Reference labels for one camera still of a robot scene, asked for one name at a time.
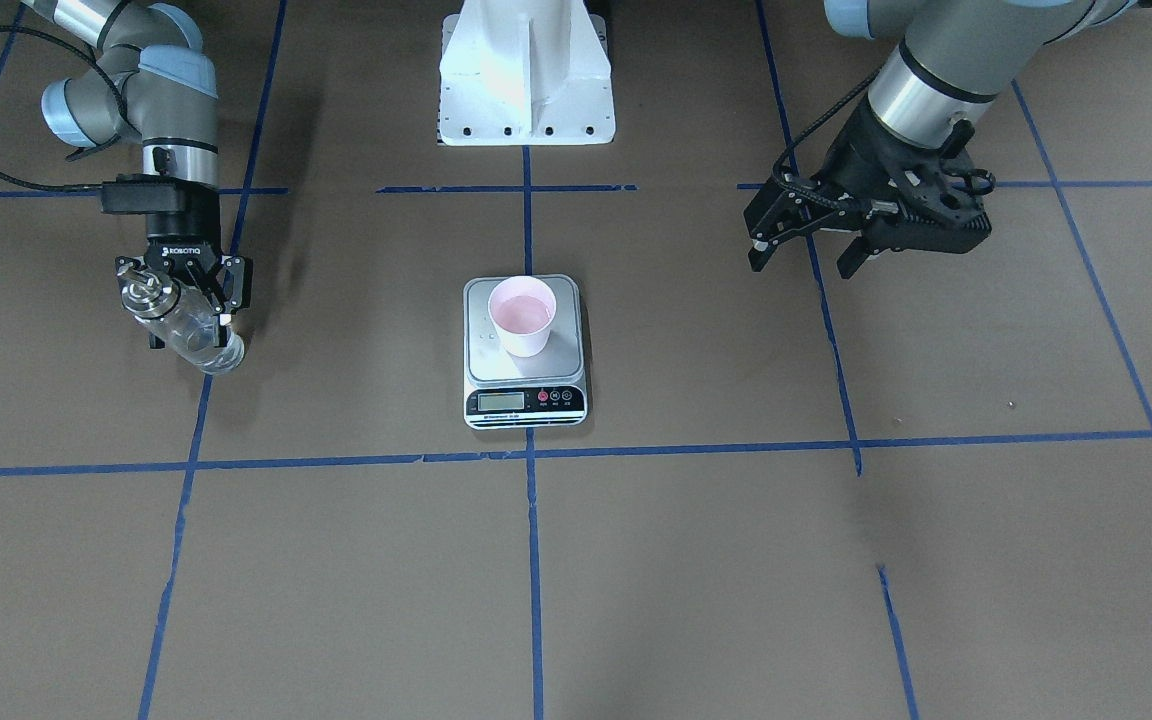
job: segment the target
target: scale display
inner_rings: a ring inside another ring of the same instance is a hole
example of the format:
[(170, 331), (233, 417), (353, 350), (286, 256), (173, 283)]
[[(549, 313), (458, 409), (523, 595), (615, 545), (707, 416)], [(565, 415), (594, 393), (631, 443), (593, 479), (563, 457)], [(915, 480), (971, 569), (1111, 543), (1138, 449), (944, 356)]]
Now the scale display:
[(589, 416), (579, 290), (567, 275), (536, 275), (554, 291), (558, 310), (550, 341), (532, 357), (500, 347), (488, 318), (488, 296), (506, 278), (465, 286), (465, 422), (471, 429), (575, 425)]

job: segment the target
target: white cup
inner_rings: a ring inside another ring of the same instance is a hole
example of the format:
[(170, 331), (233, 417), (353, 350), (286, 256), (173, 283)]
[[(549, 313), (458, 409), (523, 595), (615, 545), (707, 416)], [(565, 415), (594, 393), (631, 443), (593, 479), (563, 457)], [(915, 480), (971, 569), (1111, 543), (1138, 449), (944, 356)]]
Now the white cup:
[(488, 316), (500, 347), (517, 357), (531, 357), (544, 350), (556, 311), (554, 291), (531, 275), (503, 279), (488, 297)]

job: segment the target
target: plastic bottle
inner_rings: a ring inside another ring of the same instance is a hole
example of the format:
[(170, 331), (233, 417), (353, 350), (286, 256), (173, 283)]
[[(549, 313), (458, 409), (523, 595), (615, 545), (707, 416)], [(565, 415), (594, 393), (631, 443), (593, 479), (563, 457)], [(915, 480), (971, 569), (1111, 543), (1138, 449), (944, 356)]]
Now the plastic bottle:
[(123, 306), (136, 323), (202, 372), (220, 376), (242, 363), (247, 343), (238, 333), (228, 332), (229, 340), (217, 347), (217, 316), (198, 288), (131, 264), (119, 268), (118, 281)]

